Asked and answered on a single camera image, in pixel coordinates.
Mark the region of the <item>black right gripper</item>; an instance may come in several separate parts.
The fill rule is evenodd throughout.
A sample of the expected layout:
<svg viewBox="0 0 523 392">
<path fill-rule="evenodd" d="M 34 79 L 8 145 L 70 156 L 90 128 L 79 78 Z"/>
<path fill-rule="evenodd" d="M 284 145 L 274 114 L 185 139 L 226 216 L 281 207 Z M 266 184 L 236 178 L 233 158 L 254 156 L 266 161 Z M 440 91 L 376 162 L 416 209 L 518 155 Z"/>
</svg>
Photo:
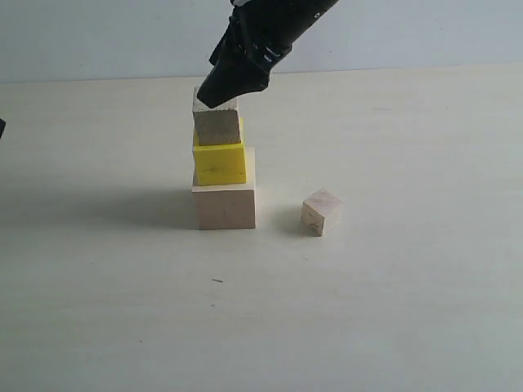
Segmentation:
<svg viewBox="0 0 523 392">
<path fill-rule="evenodd" d="M 229 24 L 210 56 L 214 65 L 197 92 L 213 109 L 267 89 L 271 70 L 335 1 L 233 1 Z"/>
</svg>

